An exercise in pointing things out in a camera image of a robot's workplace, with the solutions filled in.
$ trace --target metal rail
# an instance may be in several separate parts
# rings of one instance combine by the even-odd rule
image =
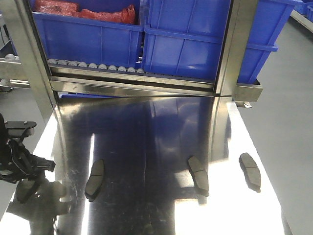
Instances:
[[[295,10],[291,12],[291,17],[293,17],[296,21],[298,21],[300,24],[302,24],[305,28],[313,33],[313,22],[309,21],[307,18],[305,18],[303,15]]]
[[[216,95],[211,92],[214,83],[203,80],[59,65],[50,66],[50,69],[50,84],[54,91],[115,96]],[[0,86],[30,88],[18,61],[0,59],[0,74],[3,79]],[[262,90],[259,83],[237,84],[233,98],[256,102]]]

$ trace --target stainless steel table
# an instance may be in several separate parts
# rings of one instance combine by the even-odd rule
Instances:
[[[257,163],[248,188],[242,153]],[[236,104],[229,98],[61,99],[35,155],[56,162],[26,203],[17,193],[0,222],[10,235],[286,235],[281,208]],[[205,166],[196,193],[187,159]],[[105,183],[84,196],[92,163]]]

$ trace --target gray floor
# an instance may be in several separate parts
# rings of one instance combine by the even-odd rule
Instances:
[[[293,20],[284,27],[259,80],[264,86],[253,109],[240,109],[294,235],[313,232],[313,35]],[[34,120],[36,135],[25,140],[33,150],[43,121],[29,90],[0,94],[7,120]],[[14,187],[0,182],[0,214]]]

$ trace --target red item in bin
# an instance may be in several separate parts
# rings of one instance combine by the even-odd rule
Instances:
[[[74,16],[74,17],[80,17],[80,12],[74,12],[74,11],[72,11],[72,16]]]
[[[134,5],[129,5],[127,8],[123,8],[119,12],[93,12],[87,9],[83,9],[80,14],[73,13],[73,16],[77,16],[81,18],[94,19],[99,21],[109,21],[116,23],[127,23],[134,24],[135,23],[135,9]]]
[[[72,16],[79,11],[79,4],[61,0],[36,0],[35,11],[55,15]]]

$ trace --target blue plastic bin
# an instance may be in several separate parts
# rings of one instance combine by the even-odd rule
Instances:
[[[144,69],[148,72],[215,80],[222,38],[145,28]],[[254,83],[274,46],[248,44],[238,82]]]
[[[294,9],[302,15],[308,14],[308,7],[313,6],[313,0],[302,0],[303,3],[300,6],[296,6]]]
[[[143,15],[139,14],[140,0],[70,1],[96,12],[120,11],[134,4],[136,15]],[[138,67],[144,31],[141,19],[141,25],[131,25],[38,12],[33,16],[48,58]]]
[[[248,44],[241,66],[238,83],[253,84],[271,52],[276,52],[278,46]]]
[[[230,0],[151,0],[152,28],[223,37]]]
[[[308,15],[307,15],[309,21],[313,22],[313,7],[308,7]]]
[[[150,27],[223,37],[230,0],[151,0]],[[260,0],[249,43],[274,45],[300,0]]]

